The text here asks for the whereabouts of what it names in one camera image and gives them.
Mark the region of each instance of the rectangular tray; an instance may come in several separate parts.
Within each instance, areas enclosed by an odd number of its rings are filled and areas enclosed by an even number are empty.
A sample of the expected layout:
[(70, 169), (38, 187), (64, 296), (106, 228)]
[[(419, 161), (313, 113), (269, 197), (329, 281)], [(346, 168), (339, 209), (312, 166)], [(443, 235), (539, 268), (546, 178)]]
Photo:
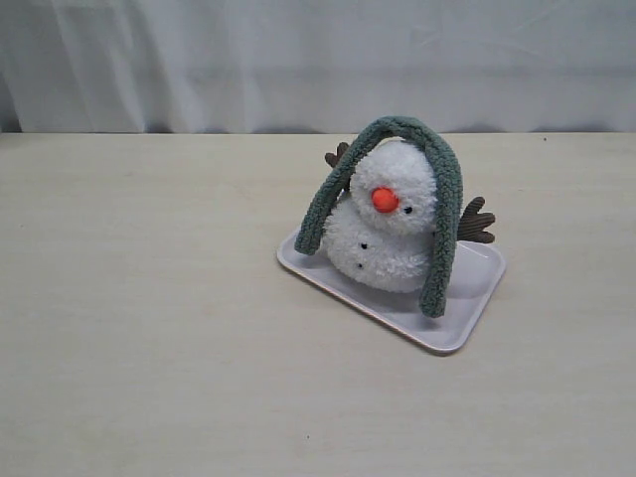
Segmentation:
[(436, 355), (450, 355), (466, 344), (506, 270), (506, 260), (492, 245), (459, 242), (446, 313), (431, 319), (417, 306), (418, 292), (389, 293), (358, 283), (337, 270), (322, 249), (311, 256), (298, 253), (298, 231), (278, 248), (283, 267)]

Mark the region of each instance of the beige table surface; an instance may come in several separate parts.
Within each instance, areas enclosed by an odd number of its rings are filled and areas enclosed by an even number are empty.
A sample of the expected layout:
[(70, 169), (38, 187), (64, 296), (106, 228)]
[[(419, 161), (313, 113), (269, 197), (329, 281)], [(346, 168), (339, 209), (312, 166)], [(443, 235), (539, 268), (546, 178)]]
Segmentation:
[(0, 475), (633, 475), (636, 135), (445, 136), (509, 264), (447, 358), (275, 261), (350, 137), (0, 135)]

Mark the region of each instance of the fuzzy green scarf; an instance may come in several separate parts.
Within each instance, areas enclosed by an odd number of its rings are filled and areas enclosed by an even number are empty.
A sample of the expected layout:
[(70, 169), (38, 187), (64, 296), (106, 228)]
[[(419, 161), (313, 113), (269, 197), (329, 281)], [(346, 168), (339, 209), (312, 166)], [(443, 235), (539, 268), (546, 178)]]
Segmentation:
[(426, 156), (437, 181), (432, 262), (419, 296), (421, 312), (437, 318), (446, 308), (446, 288), (455, 259), (463, 200), (462, 176), (455, 154), (446, 141), (415, 118), (381, 117), (360, 133), (316, 193), (302, 222), (295, 249), (307, 255), (318, 250), (325, 221), (356, 165), (378, 144), (391, 137), (401, 137), (417, 146)]

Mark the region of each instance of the white curtain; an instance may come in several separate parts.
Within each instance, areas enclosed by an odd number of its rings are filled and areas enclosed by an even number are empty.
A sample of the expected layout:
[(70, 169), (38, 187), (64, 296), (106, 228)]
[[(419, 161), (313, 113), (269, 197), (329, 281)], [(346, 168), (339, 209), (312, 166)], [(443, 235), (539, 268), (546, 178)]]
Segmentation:
[(634, 0), (0, 6), (5, 129), (636, 131)]

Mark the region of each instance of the snowman plush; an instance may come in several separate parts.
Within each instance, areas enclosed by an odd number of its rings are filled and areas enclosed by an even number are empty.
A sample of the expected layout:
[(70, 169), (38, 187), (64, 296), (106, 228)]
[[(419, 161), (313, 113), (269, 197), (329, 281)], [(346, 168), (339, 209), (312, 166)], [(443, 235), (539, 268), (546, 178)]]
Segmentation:
[(296, 250), (322, 247), (338, 270), (372, 288), (420, 290), (422, 313), (443, 315), (457, 241), (492, 241), (483, 229), (494, 216), (479, 216), (483, 199), (476, 198), (460, 217), (457, 159), (415, 118), (380, 118), (344, 146), (335, 159), (326, 156), (333, 170), (307, 211)]

